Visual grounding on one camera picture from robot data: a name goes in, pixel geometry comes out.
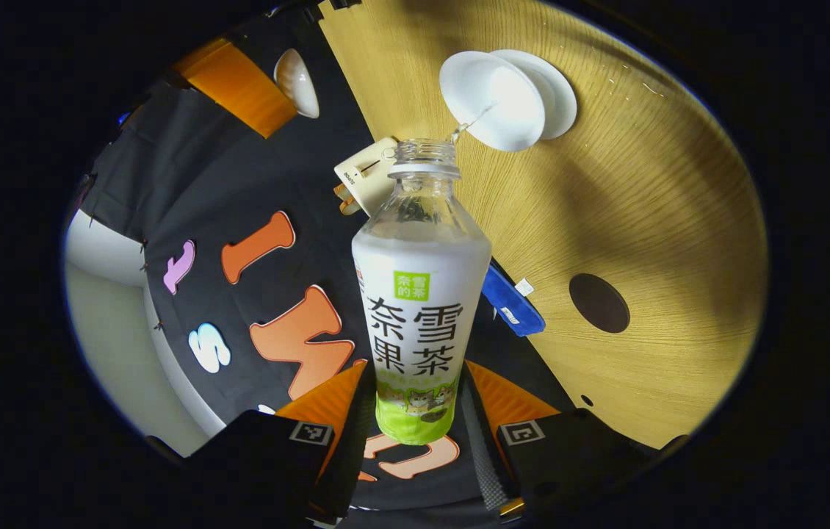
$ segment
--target white wall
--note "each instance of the white wall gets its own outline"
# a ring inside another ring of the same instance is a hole
[[[157,317],[140,244],[79,211],[66,234],[65,281],[79,344],[112,402],[143,435],[188,456],[225,427],[183,374]]]

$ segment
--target round hole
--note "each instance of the round hole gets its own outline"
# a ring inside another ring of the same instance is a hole
[[[533,493],[540,498],[552,496],[559,489],[559,484],[554,481],[544,481],[533,487]]]
[[[630,309],[617,289],[591,274],[569,281],[569,295],[582,317],[605,332],[622,332],[630,325]]]

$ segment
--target orange block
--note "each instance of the orange block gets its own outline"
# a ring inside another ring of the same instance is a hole
[[[261,137],[268,138],[297,116],[297,108],[274,81],[229,40],[211,41],[173,69]]]
[[[359,385],[359,376],[362,370],[366,369],[365,364],[357,364],[353,367],[332,376],[326,382],[311,389],[310,392],[292,401],[284,408],[279,409],[275,415],[294,419],[295,421],[316,422],[318,425],[333,426],[333,443],[324,464],[317,473],[317,479],[324,475],[324,469],[331,461],[337,442],[344,433],[344,423],[347,422],[350,403],[353,402],[353,395],[356,394]]]
[[[497,443],[499,456],[504,462],[506,462],[506,456],[503,454],[503,448],[499,445],[499,439],[497,438],[497,428],[500,425],[532,421],[533,419],[541,419],[559,413],[558,409],[547,405],[536,398],[535,395],[527,392],[526,389],[507,381],[506,378],[497,375],[490,369],[476,365],[472,361],[465,361],[464,364],[471,370],[471,377],[477,387],[481,402],[483,402],[486,421],[489,422],[493,439]]]

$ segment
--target orange letter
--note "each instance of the orange letter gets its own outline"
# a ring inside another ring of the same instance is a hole
[[[398,442],[392,441],[392,439],[385,435],[371,436],[371,438],[366,439],[366,448],[362,456],[367,459],[372,459],[375,458],[377,452],[382,452],[398,444]],[[388,472],[390,475],[394,475],[396,478],[412,479],[415,475],[419,475],[422,472],[433,471],[433,469],[439,469],[444,465],[448,465],[448,463],[457,459],[460,453],[461,449],[458,447],[458,443],[454,442],[449,436],[443,436],[438,441],[428,443],[427,454],[418,456],[418,458],[406,459],[399,463],[379,463],[379,468]],[[364,473],[361,472],[358,479],[370,481],[364,478]]]
[[[295,244],[295,229],[284,211],[271,215],[271,220],[237,245],[224,245],[223,272],[231,284],[237,284],[248,265],[276,248],[291,248]]]
[[[337,334],[342,328],[340,316],[324,290],[308,287],[304,301],[264,325],[251,324],[248,332],[258,354],[268,361],[296,361],[297,369],[288,396],[295,400],[340,371],[353,354],[348,339],[314,342],[321,334]]]

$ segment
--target white tag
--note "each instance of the white tag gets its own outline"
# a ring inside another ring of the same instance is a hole
[[[533,290],[535,290],[535,288],[530,285],[529,281],[526,281],[526,278],[523,278],[520,282],[518,282],[518,284],[516,284],[516,291],[518,291],[519,294],[523,294],[523,298],[526,298],[527,295],[532,294]]]
[[[519,325],[519,320],[516,319],[516,316],[513,316],[513,311],[511,311],[511,309],[507,309],[506,307],[500,307],[499,309],[503,312],[503,315],[506,316],[506,319],[508,319],[510,323],[513,325]]]

